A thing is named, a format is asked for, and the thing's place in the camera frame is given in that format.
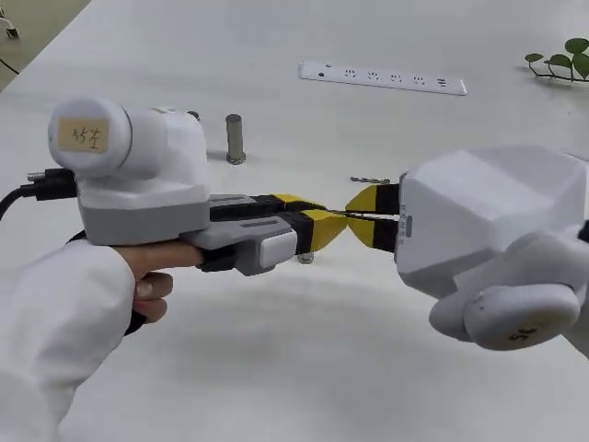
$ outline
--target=metal rod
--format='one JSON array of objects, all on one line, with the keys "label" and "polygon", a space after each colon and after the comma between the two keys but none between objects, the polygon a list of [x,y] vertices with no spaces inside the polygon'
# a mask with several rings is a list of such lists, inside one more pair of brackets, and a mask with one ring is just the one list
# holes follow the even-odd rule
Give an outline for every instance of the metal rod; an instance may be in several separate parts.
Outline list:
[{"label": "metal rod", "polygon": [[227,162],[237,165],[246,160],[246,154],[243,151],[243,129],[240,115],[227,115],[225,118],[227,125]]},{"label": "metal rod", "polygon": [[389,179],[380,180],[378,178],[350,177],[350,180],[355,182],[368,182],[370,184],[390,184]]}]

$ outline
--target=white button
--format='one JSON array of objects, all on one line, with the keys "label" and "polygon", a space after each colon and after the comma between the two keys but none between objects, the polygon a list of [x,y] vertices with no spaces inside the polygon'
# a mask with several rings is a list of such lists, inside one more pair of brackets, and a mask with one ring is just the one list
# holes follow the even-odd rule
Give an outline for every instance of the white button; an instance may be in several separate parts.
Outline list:
[{"label": "white button", "polygon": [[264,269],[290,260],[296,254],[297,236],[294,230],[260,243],[260,266]]}]

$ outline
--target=label sticker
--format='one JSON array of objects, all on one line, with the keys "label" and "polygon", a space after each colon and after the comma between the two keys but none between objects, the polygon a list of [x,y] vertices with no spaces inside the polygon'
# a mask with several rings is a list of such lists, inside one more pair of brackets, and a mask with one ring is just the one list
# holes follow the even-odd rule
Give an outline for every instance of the label sticker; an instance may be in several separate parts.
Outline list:
[{"label": "label sticker", "polygon": [[63,152],[102,154],[109,150],[109,128],[108,118],[62,118],[57,145]]}]

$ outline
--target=green plant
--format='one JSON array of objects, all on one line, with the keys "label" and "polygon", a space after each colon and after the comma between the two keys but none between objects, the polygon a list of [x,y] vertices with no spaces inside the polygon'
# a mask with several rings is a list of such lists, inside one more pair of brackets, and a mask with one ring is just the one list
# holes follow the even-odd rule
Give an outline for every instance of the green plant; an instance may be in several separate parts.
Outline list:
[{"label": "green plant", "polygon": [[[539,74],[532,63],[539,62],[544,58],[541,53],[529,53],[525,56],[527,65],[537,77],[559,78],[571,82],[580,81],[589,83],[589,55],[584,53],[589,48],[587,39],[570,39],[564,43],[564,49],[572,56],[563,53],[556,53],[543,63],[547,66],[549,74]],[[560,76],[554,73],[553,66],[564,67],[569,70],[570,76]]]}]

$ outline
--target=small metal part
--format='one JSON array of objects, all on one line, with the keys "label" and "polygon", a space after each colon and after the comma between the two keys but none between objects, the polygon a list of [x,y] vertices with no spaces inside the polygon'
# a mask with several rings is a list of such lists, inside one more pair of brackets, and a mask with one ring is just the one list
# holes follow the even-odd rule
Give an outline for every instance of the small metal part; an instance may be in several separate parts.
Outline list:
[{"label": "small metal part", "polygon": [[27,174],[28,182],[37,182],[45,178],[45,172],[31,172]]},{"label": "small metal part", "polygon": [[302,253],[296,255],[296,258],[301,264],[311,264],[315,260],[315,253]]},{"label": "small metal part", "polygon": [[237,165],[246,160],[246,154],[243,151],[243,130],[240,115],[227,115],[225,118],[227,125],[227,162]]},{"label": "small metal part", "polygon": [[377,178],[362,178],[362,177],[350,177],[350,180],[354,182],[367,182],[370,184],[390,184],[389,179],[377,179]]}]

